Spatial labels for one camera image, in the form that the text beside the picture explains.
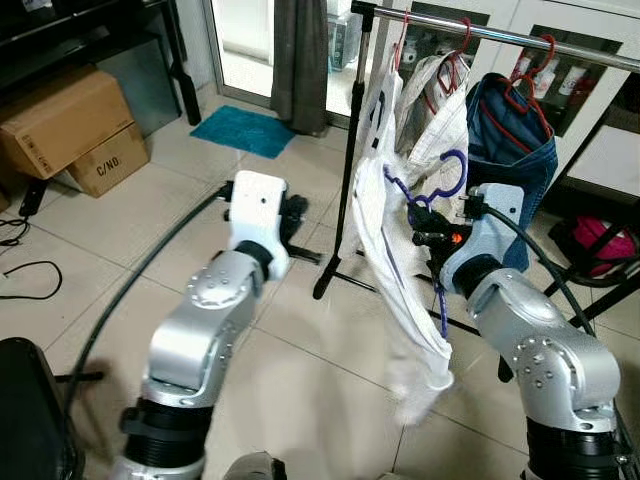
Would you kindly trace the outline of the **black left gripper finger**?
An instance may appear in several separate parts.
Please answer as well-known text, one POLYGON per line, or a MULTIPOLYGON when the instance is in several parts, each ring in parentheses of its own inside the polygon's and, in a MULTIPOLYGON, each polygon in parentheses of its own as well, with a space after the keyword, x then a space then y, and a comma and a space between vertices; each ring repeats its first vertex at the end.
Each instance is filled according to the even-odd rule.
POLYGON ((301 195, 291 195, 283 200, 283 241, 291 242, 292 238, 305 223, 308 201, 301 195))

